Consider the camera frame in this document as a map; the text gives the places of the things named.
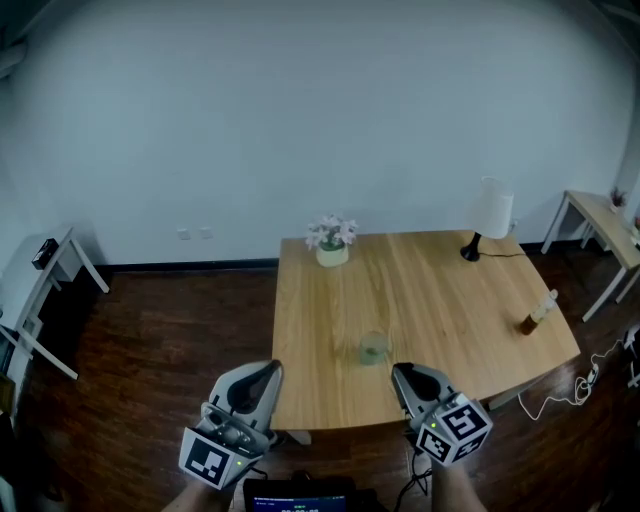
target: small potted plant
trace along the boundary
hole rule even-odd
[[[609,209],[613,213],[618,213],[618,208],[622,208],[625,204],[627,204],[626,195],[627,194],[625,192],[620,192],[620,190],[618,190],[618,187],[615,187],[611,191],[611,204],[609,205]]]
[[[358,225],[337,215],[326,215],[309,224],[307,247],[316,248],[316,259],[323,267],[337,267],[349,260],[349,245],[356,239]]]

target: wall socket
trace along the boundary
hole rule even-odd
[[[188,229],[178,228],[178,238],[180,240],[191,240],[191,233]]]
[[[198,231],[200,231],[200,238],[202,238],[203,240],[213,238],[213,230],[208,226],[200,228]]]

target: black cable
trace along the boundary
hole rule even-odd
[[[263,480],[269,480],[269,475],[266,471],[262,471],[256,468],[249,468],[249,471],[253,471],[254,473],[258,473],[259,475],[262,475]]]
[[[526,256],[525,253],[519,252],[518,254],[487,254],[486,252],[479,252],[482,256],[491,256],[492,258],[513,258],[515,256]]]
[[[404,495],[413,488],[414,485],[418,484],[420,490],[425,496],[429,495],[429,487],[427,483],[427,477],[431,476],[433,472],[431,468],[427,469],[424,473],[420,475],[416,475],[416,458],[418,457],[418,452],[413,452],[413,458],[411,459],[411,480],[407,482],[407,484],[402,488],[400,494],[398,494],[398,498],[396,500],[396,506],[393,509],[393,512],[398,512],[400,510],[400,505],[402,505],[402,498]]]

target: white cable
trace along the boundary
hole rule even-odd
[[[620,343],[620,340],[617,340],[613,346],[607,350],[603,355],[600,354],[593,354],[591,356],[591,366],[593,367],[593,365],[595,364],[593,362],[593,358],[594,357],[599,357],[601,359],[604,359],[605,357],[607,357],[614,348],[616,348],[616,345]],[[553,396],[548,396],[547,398],[545,398],[544,402],[542,403],[542,407],[540,407],[540,412],[538,412],[538,415],[534,418],[533,416],[531,416],[531,414],[529,413],[529,411],[527,411],[527,408],[524,406],[524,404],[522,403],[522,398],[520,397],[520,393],[518,393],[518,402],[520,402],[520,406],[522,407],[522,409],[524,410],[524,412],[527,413],[527,416],[529,416],[529,418],[531,418],[533,421],[538,421],[538,419],[540,418],[540,415],[542,414],[542,411],[544,410],[544,406],[547,405],[547,402],[549,400],[552,400],[554,402],[567,402],[569,405],[574,405],[576,407],[580,407],[582,404],[584,404],[587,401],[587,398],[589,398],[591,396],[591,388],[593,387],[593,384],[589,385],[589,383],[587,382],[587,379],[585,379],[584,377],[578,377],[576,379],[576,383],[575,383],[575,387],[574,387],[574,402],[572,402],[571,400],[569,400],[568,398],[555,398]],[[578,391],[586,391],[587,394],[584,396],[579,396]]]

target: cable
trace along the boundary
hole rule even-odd
[[[616,348],[616,345],[620,343],[620,340],[617,340],[613,346],[607,350],[604,354],[592,354],[590,361],[591,361],[591,367],[593,368],[593,366],[595,365],[595,363],[593,362],[593,358],[594,357],[599,357],[601,359],[604,359],[605,357],[607,357],[614,348]],[[575,386],[574,386],[574,401],[572,402],[571,400],[569,400],[566,397],[563,398],[555,398],[553,396],[548,396],[547,398],[545,398],[544,402],[542,403],[542,407],[540,407],[540,411],[538,412],[537,416],[534,418],[531,413],[527,410],[527,408],[524,406],[524,404],[522,403],[522,398],[520,397],[520,393],[518,393],[518,402],[520,402],[520,406],[522,407],[522,409],[524,410],[524,412],[527,413],[527,416],[529,416],[529,418],[531,418],[533,421],[538,421],[538,419],[540,418],[540,415],[542,414],[542,411],[544,410],[545,405],[547,405],[547,402],[549,400],[552,400],[554,402],[567,402],[569,405],[573,405],[576,407],[580,407],[582,404],[584,404],[587,399],[591,396],[591,388],[593,387],[593,382],[591,384],[589,384],[589,382],[587,381],[587,379],[585,379],[584,377],[578,377],[576,379],[575,382]],[[586,395],[584,396],[580,396],[579,395],[579,391],[586,391]]]
[[[422,492],[423,492],[423,494],[425,496],[429,495],[427,477],[430,476],[433,471],[431,470],[431,468],[429,468],[424,473],[422,473],[420,475],[416,475],[416,458],[417,458],[417,456],[418,456],[418,452],[414,451],[413,452],[413,458],[411,459],[411,480],[409,480],[407,482],[407,484],[400,491],[400,494],[398,494],[398,498],[396,500],[396,506],[393,509],[393,512],[398,512],[400,510],[400,505],[402,505],[402,498],[404,498],[404,495],[410,489],[412,489],[413,486],[416,485],[416,483],[418,484],[418,487],[420,487],[420,489],[422,490]]]
[[[263,480],[269,480],[269,474],[266,471],[262,471],[256,468],[249,468],[249,471],[253,471],[254,473],[258,473],[259,475],[262,475]]]
[[[526,256],[525,253],[519,252],[518,254],[487,254],[486,252],[479,252],[482,256],[491,256],[492,258],[514,258],[515,256]]]

